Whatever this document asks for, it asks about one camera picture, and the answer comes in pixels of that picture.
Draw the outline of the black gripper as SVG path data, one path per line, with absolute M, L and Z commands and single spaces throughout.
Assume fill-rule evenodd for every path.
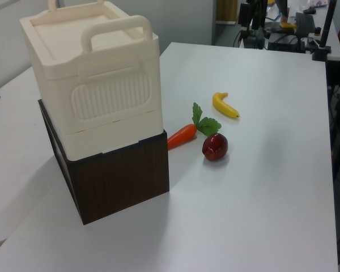
M 257 31 L 260 27 L 260 17 L 265 17 L 267 11 L 267 0 L 246 0 L 241 3 L 238 24 L 246 28 L 249 17 L 252 19 L 252 30 Z

